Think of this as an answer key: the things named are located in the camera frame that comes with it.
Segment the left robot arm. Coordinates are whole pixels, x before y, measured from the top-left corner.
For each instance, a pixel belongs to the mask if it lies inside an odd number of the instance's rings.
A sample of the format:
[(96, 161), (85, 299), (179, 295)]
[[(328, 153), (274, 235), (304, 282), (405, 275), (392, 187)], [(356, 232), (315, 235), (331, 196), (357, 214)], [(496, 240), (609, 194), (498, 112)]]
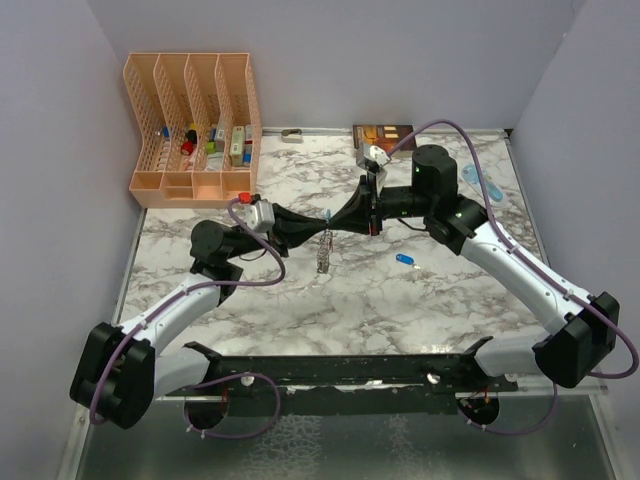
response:
[[(185, 279), (167, 296), (133, 319), (114, 326), (105, 322), (88, 335), (70, 397), (89, 411), (93, 425), (111, 422), (123, 429), (135, 425), (152, 400), (183, 386), (206, 395), (220, 385), (221, 371), (199, 348), (187, 347), (168, 366), (178, 373), (162, 374), (160, 354), (187, 326), (212, 312), (237, 288), (263, 288), (283, 281), (283, 259), (289, 249), (305, 243), (327, 229), (328, 223), (306, 217), (266, 200), (250, 201), (246, 208), (256, 219), (250, 226), (235, 211), (233, 199), (227, 210), (234, 225), (203, 220), (191, 231), (193, 264)], [(241, 267), (232, 259), (254, 252), (268, 253), (279, 266), (270, 280), (243, 279)]]

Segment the metal keyring holder blue handle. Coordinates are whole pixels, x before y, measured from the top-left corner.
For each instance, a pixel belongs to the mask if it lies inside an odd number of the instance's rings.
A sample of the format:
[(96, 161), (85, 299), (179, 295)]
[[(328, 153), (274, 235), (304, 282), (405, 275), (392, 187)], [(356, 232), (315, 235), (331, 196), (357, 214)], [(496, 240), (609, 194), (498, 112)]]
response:
[(326, 228), (319, 240), (319, 248), (316, 255), (316, 271), (319, 274), (327, 274), (330, 266), (330, 255), (333, 250), (333, 232)]

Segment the blue key tag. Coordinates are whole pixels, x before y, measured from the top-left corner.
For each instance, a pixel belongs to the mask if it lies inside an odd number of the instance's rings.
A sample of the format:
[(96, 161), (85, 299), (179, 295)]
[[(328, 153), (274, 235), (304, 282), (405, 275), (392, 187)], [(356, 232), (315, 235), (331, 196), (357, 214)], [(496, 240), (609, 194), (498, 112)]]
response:
[(403, 265), (413, 268), (414, 270), (420, 270), (421, 267), (416, 263), (413, 257), (406, 254), (397, 254), (396, 261)]

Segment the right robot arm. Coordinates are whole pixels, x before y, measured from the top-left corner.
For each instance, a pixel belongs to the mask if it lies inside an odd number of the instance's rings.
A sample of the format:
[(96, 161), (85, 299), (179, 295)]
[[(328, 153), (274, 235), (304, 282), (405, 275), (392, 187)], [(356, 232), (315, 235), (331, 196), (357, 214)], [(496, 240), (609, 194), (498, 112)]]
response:
[(472, 348), (473, 358), (459, 367), (467, 389), (481, 391), (495, 377), (512, 374), (540, 374), (576, 387), (615, 345), (618, 301), (563, 279), (502, 226), (493, 226), (482, 205), (459, 193), (457, 163), (445, 148), (426, 145), (413, 152), (408, 186), (383, 186), (387, 158), (377, 146), (359, 147), (356, 163), (365, 173), (331, 217), (330, 229), (375, 236), (388, 219), (420, 217), (433, 240), (489, 273), (532, 312), (542, 333), (491, 338)]

